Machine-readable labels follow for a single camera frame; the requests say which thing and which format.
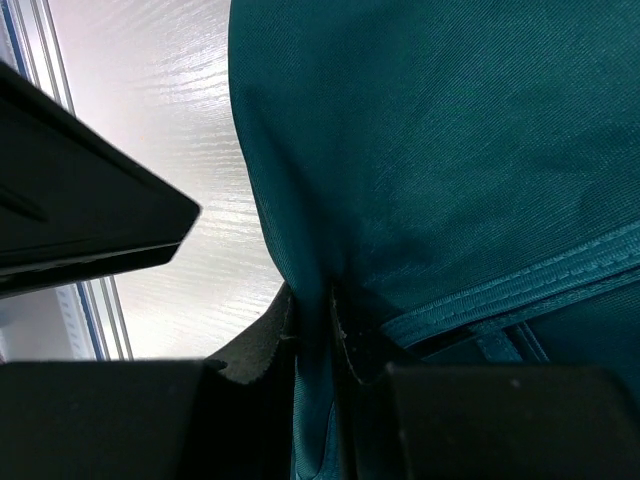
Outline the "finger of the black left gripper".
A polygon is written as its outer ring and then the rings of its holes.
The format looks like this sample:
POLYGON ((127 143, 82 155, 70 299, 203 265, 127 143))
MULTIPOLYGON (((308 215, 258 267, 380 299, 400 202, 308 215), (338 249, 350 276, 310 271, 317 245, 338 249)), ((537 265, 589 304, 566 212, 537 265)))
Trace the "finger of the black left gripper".
POLYGON ((199 214, 2 65, 2 297, 166 264, 199 214))

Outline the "teal cloth napkin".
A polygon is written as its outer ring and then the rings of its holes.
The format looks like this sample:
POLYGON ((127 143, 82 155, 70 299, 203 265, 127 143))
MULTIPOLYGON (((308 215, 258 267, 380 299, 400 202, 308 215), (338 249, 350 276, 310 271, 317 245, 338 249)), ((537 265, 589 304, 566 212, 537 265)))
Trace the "teal cloth napkin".
POLYGON ((296 479, 338 475, 338 282, 437 363, 639 388, 635 1, 235 1, 233 118, 301 316, 296 479))

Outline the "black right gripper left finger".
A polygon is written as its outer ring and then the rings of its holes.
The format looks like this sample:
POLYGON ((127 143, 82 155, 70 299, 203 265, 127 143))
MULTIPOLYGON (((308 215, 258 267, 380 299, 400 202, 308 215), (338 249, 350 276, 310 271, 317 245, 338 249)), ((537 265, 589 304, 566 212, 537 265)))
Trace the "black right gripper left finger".
POLYGON ((13 362, 1 369, 5 479, 287 479, 296 307, 201 360, 13 362))

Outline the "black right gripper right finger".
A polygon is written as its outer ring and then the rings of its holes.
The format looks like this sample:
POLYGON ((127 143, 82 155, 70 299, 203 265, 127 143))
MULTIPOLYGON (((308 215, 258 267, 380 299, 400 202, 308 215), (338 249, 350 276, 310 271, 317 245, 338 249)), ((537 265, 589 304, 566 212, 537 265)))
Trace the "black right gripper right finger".
POLYGON ((593 367, 429 365, 333 289, 344 479, 635 479, 639 410, 593 367))

